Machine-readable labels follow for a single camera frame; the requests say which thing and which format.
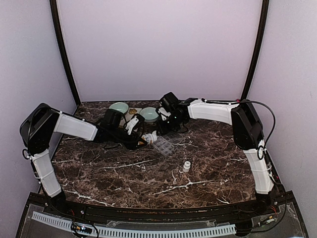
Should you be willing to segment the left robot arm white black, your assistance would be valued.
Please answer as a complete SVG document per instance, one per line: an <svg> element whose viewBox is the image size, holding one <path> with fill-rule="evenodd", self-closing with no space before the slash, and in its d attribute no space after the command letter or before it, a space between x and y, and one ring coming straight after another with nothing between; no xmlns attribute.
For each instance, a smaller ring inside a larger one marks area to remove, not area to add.
<svg viewBox="0 0 317 238"><path fill-rule="evenodd" d="M20 126L25 149L22 155L30 160L36 179L41 183L44 192L52 199L50 207L59 216L66 216L70 206L62 198L62 188L57 181L49 147L54 133L74 136L94 143L114 142L134 150L147 144L136 129L144 127L145 119L135 114L123 128L119 126L123 113L108 109L103 118L96 123L79 119L58 111L45 103L39 104Z"/></svg>

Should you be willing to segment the large orange label pill bottle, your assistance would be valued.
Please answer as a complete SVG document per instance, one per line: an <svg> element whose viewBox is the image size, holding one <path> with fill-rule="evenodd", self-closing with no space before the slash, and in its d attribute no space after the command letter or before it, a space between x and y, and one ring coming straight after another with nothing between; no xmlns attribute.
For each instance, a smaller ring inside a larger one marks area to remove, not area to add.
<svg viewBox="0 0 317 238"><path fill-rule="evenodd" d="M148 145L153 144L158 139L157 132L147 133L141 136L141 139L138 142L138 145Z"/></svg>

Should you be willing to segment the clear plastic pill organizer box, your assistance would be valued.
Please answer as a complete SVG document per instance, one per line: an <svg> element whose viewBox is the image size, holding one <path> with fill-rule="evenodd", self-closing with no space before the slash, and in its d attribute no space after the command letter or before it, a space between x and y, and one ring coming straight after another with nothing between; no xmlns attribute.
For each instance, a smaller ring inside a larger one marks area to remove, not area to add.
<svg viewBox="0 0 317 238"><path fill-rule="evenodd" d="M169 156L176 151L183 140L184 137L178 133L158 136L153 147L163 156Z"/></svg>

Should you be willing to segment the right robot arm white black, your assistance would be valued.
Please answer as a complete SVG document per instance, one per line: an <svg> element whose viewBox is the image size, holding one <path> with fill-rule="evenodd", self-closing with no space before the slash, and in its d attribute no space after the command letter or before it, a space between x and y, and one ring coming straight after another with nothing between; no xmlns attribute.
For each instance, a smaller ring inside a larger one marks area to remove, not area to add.
<svg viewBox="0 0 317 238"><path fill-rule="evenodd" d="M156 108L161 135L178 131L190 119L218 121L232 126L236 146L246 155L254 180L256 194L268 195L273 187L273 178L265 161L268 137L263 133L263 124L254 101L213 101L198 98L179 100L172 92L159 100Z"/></svg>

